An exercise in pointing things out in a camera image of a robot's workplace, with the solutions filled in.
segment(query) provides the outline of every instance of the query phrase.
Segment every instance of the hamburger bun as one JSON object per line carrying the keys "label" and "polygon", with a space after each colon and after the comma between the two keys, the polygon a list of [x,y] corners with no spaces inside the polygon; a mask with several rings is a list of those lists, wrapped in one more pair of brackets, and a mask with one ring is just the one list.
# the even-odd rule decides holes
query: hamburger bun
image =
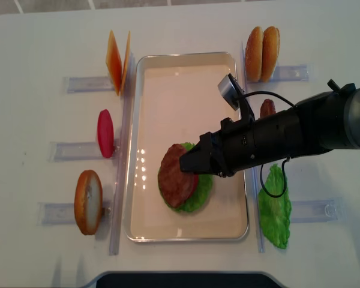
{"label": "hamburger bun", "polygon": [[77,180],[74,197],[74,218],[84,235],[96,233],[101,218],[103,189],[93,170],[85,170]]}
{"label": "hamburger bun", "polygon": [[252,82],[259,81],[262,75],[263,61],[263,30],[255,27],[247,41],[245,48],[245,71]]}
{"label": "hamburger bun", "polygon": [[264,31],[263,39],[263,62],[261,81],[267,82],[276,67],[280,49],[280,33],[276,27],[268,27]]}

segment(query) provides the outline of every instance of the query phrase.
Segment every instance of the food item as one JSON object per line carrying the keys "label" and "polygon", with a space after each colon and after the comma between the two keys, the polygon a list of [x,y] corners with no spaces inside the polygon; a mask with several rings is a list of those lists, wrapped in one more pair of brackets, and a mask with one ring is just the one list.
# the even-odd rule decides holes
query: food item
{"label": "food item", "polygon": [[264,100],[260,108],[260,118],[267,117],[275,113],[276,113],[275,103],[270,99]]}
{"label": "food item", "polygon": [[103,157],[110,158],[115,147],[113,145],[113,122],[107,109],[101,111],[98,116],[97,140]]}
{"label": "food item", "polygon": [[179,158],[186,153],[181,144],[173,144],[165,154],[158,174],[158,186],[165,201],[180,207],[192,194],[195,176],[180,171]]}
{"label": "food item", "polygon": [[115,86],[115,91],[119,95],[121,88],[122,66],[118,45],[116,44],[116,39],[112,30],[109,32],[106,64],[112,78],[113,85]]}
{"label": "food item", "polygon": [[[272,165],[270,173],[265,182],[265,188],[272,195],[279,195],[283,192],[284,176],[277,164]],[[292,204],[289,200],[288,188],[279,198],[269,197],[264,189],[259,193],[260,226],[263,234],[276,247],[287,248],[290,235],[290,213]]]}
{"label": "food item", "polygon": [[125,48],[124,67],[122,70],[122,80],[121,80],[121,93],[120,93],[121,95],[124,92],[125,80],[127,79],[128,63],[130,58],[130,40],[131,40],[131,31],[128,32],[127,46]]}
{"label": "food item", "polygon": [[[184,154],[185,152],[192,149],[194,147],[194,144],[192,144],[192,143],[183,143],[181,145],[174,144],[172,147],[174,147],[174,146],[176,147],[176,149],[178,149],[178,152],[172,154],[173,155],[172,165],[169,165],[170,164],[169,160],[165,159],[168,152],[167,152],[166,156],[164,156],[163,161],[161,162],[162,165],[161,165],[159,173],[158,173],[159,190],[160,190],[161,196],[163,197],[163,199],[164,199],[165,203],[168,205],[168,207],[172,208],[176,212],[181,212],[181,211],[193,212],[193,211],[199,209],[200,207],[202,207],[203,204],[206,202],[209,192],[212,189],[212,184],[213,184],[212,175],[193,175],[193,174],[189,174],[189,173],[182,173],[180,171],[179,158],[182,154]],[[162,170],[168,169],[167,165],[169,165],[169,167],[172,166],[173,170],[171,173],[165,173],[164,174],[165,177],[163,177],[162,173],[164,173],[164,171],[162,172]],[[188,182],[182,183],[181,185],[177,185],[174,182],[181,174],[186,174],[188,176],[191,175],[191,178],[187,178],[186,181],[188,181]],[[165,189],[167,189],[166,191],[164,191],[164,189],[162,187],[163,181],[164,181],[164,184],[166,184],[166,186],[164,187]],[[189,182],[193,183],[191,188],[189,188],[190,187],[188,184]],[[175,199],[177,201],[176,206],[173,206],[173,203],[169,202],[169,201],[172,202],[173,199]]]}
{"label": "food item", "polygon": [[249,80],[259,81],[262,75],[263,61],[263,30],[255,27],[247,41],[245,48],[245,71]]}
{"label": "food item", "polygon": [[264,31],[263,39],[263,63],[261,81],[267,82],[276,67],[280,49],[280,33],[276,27],[268,27]]}
{"label": "food item", "polygon": [[74,197],[74,218],[84,235],[96,233],[101,218],[103,188],[93,170],[85,170],[77,180]]}

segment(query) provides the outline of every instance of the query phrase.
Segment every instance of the black object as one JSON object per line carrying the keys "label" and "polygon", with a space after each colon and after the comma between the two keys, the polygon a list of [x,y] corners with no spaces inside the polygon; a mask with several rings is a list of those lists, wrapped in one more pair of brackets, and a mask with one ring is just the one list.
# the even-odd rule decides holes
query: black object
{"label": "black object", "polygon": [[263,182],[263,167],[264,167],[264,164],[262,164],[262,167],[260,169],[260,184],[262,185],[262,188],[264,190],[264,192],[269,196],[269,197],[272,197],[272,198],[279,198],[281,197],[282,195],[284,195],[284,193],[287,191],[287,176],[286,176],[286,171],[284,169],[284,166],[285,164],[289,162],[289,158],[285,159],[283,161],[283,163],[281,164],[281,171],[283,173],[283,180],[284,180],[284,185],[283,185],[283,191],[279,194],[279,195],[273,195],[271,194],[267,188],[265,187],[264,185],[264,182]]}
{"label": "black object", "polygon": [[266,91],[245,94],[233,76],[227,75],[219,90],[233,109],[240,108],[241,119],[223,119],[219,131],[201,135],[200,142],[180,158],[181,170],[226,177],[282,158],[360,149],[360,89],[354,84],[340,89],[333,80],[328,86],[332,92],[255,121],[246,97],[280,96]]}
{"label": "black object", "polygon": [[155,287],[155,288],[280,288],[262,274],[242,273],[112,273],[101,277],[96,288]]}

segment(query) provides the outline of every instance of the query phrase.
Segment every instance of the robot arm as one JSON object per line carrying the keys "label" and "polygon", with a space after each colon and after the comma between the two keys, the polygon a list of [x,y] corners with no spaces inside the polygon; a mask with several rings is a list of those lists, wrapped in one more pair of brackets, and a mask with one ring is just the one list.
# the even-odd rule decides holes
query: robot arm
{"label": "robot arm", "polygon": [[241,119],[226,118],[221,129],[200,136],[200,142],[180,158],[183,172],[233,176],[237,171],[276,161],[317,155],[333,149],[360,149],[360,89],[354,84],[308,98],[274,115],[254,120],[247,97],[231,74],[218,85]]}

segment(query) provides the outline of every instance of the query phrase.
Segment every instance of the tomato slice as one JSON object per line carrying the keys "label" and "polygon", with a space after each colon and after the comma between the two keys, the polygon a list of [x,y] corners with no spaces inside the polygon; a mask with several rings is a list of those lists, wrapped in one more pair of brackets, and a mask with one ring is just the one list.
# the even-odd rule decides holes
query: tomato slice
{"label": "tomato slice", "polygon": [[198,175],[195,175],[194,176],[194,181],[193,181],[193,187],[192,187],[192,192],[190,194],[189,197],[191,197],[193,195],[193,193],[196,191],[196,188],[197,188],[197,185],[199,184],[199,176]]}
{"label": "tomato slice", "polygon": [[113,122],[107,109],[101,111],[98,116],[97,140],[103,157],[110,158],[115,147],[113,146]]}

